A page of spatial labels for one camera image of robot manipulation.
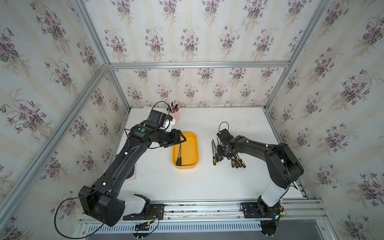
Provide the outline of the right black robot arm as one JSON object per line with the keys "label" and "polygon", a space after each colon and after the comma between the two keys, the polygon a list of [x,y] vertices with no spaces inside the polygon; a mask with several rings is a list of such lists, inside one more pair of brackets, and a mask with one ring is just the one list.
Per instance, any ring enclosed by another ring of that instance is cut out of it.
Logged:
{"label": "right black robot arm", "polygon": [[220,157],[229,159],[240,153],[250,155],[266,163],[270,182],[266,190],[259,196],[257,203],[258,212],[262,216],[266,216],[280,206],[280,200],[290,185],[305,172],[298,158],[285,143],[269,145],[250,140],[244,136],[233,137],[224,130],[217,133],[217,137],[220,142],[218,145]]}

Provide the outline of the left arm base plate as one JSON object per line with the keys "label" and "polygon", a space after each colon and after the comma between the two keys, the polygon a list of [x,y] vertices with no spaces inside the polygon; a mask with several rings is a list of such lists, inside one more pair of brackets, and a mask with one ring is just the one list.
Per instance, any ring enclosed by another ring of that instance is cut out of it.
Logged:
{"label": "left arm base plate", "polygon": [[123,216],[124,221],[135,221],[135,220],[163,220],[165,212],[164,204],[150,204],[144,207],[140,214],[132,214]]}

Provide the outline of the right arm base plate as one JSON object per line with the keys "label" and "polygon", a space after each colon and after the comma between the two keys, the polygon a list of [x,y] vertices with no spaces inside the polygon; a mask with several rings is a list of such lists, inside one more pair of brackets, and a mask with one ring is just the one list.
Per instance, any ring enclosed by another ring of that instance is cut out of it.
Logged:
{"label": "right arm base plate", "polygon": [[263,202],[246,202],[240,204],[240,210],[246,219],[276,219],[284,214],[284,208],[277,203],[273,207],[269,207]]}

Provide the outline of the yellow plastic storage tray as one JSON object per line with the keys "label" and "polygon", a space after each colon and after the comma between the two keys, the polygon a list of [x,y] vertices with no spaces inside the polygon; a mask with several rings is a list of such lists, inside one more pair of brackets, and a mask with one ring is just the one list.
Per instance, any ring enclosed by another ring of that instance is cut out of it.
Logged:
{"label": "yellow plastic storage tray", "polygon": [[183,132],[187,141],[182,143],[182,165],[176,166],[179,145],[172,148],[172,163],[179,170],[195,168],[199,163],[199,147],[197,135],[193,132]]}

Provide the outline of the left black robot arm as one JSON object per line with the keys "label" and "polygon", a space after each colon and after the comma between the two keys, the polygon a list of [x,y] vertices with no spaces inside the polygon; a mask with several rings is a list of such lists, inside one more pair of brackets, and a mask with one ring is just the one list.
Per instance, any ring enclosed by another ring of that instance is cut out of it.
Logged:
{"label": "left black robot arm", "polygon": [[152,143],[168,148],[186,141],[180,130],[167,132],[143,125],[132,127],[122,150],[104,174],[91,187],[80,189],[83,212],[109,227],[114,226],[123,216],[126,206],[124,200],[118,199],[120,190],[138,159]]}

